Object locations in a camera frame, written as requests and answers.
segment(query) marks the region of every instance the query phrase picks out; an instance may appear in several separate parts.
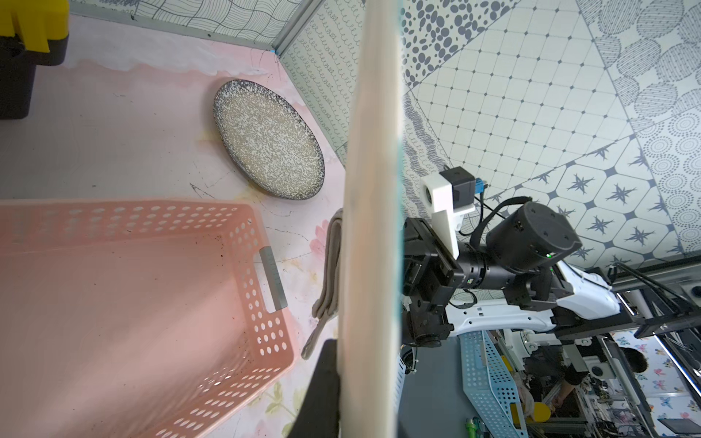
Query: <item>monitor screen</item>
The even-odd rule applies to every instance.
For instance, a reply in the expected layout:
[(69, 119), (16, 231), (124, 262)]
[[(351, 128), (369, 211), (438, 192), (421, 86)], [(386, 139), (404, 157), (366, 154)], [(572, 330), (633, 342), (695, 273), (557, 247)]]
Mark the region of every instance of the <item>monitor screen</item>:
[(688, 418), (660, 418), (660, 423), (678, 434), (701, 434), (701, 426)]

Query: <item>pink plastic basket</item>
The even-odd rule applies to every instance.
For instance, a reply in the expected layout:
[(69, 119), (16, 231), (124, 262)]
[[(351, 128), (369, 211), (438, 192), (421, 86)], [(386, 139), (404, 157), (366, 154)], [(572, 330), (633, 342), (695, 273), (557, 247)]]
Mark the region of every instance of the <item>pink plastic basket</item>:
[(286, 306), (250, 205), (0, 202), (0, 436), (201, 437), (292, 366)]

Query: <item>star tile pattern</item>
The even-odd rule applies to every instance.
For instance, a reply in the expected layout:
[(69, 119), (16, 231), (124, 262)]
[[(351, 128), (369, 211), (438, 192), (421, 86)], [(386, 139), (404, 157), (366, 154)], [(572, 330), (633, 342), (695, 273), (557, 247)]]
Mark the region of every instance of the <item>star tile pattern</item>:
[(657, 182), (647, 164), (639, 167), (632, 159), (640, 150), (630, 135), (490, 199), (531, 196), (564, 214), (583, 243), (566, 261), (581, 268), (615, 260), (637, 267), (681, 257), (684, 250)]

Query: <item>dot pattern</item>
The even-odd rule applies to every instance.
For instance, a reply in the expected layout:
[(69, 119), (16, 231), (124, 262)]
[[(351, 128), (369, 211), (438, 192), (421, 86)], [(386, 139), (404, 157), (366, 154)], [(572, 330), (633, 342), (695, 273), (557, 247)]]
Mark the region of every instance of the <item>dot pattern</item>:
[(643, 151), (685, 253), (701, 244), (701, 111), (690, 109), (641, 132)]
[(56, 205), (27, 207), (32, 221), (15, 222), (14, 234), (2, 239), (21, 243), (23, 248), (47, 249), (94, 244), (104, 241), (134, 240), (226, 229), (239, 207), (198, 203), (85, 203), (70, 209)]
[(283, 370), (281, 367), (254, 368), (236, 375), (236, 368), (222, 369), (207, 377), (209, 385), (196, 403), (182, 409), (178, 414), (143, 437), (187, 438), (202, 437), (216, 424), (222, 422), (247, 402), (257, 397), (275, 381)]
[(404, 79), (410, 88), (506, 14), (514, 1), (411, 0), (401, 9)]

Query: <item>white bracket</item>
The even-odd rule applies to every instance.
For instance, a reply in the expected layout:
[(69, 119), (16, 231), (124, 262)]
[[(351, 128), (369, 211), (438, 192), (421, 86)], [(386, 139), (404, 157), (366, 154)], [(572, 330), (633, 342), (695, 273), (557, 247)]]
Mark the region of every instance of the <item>white bracket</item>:
[(529, 329), (533, 331), (549, 331), (555, 328), (550, 318), (552, 311), (521, 310), (519, 306), (511, 306), (505, 299), (480, 301), (469, 309), (458, 309), (447, 306), (445, 313), (448, 321), (455, 329), (450, 336), (458, 336), (468, 331), (499, 330), (499, 329)]
[(421, 178), (418, 191), (421, 202), (431, 216), (431, 228), (443, 245), (458, 258), (458, 238), (455, 235), (463, 224), (467, 213), (477, 211), (475, 204), (453, 209), (453, 186), (440, 173), (433, 173)]
[(558, 261), (557, 267), (574, 290), (574, 295), (557, 299), (557, 305), (572, 310), (585, 320), (596, 320), (620, 312), (620, 302), (611, 286), (596, 274), (587, 274)]

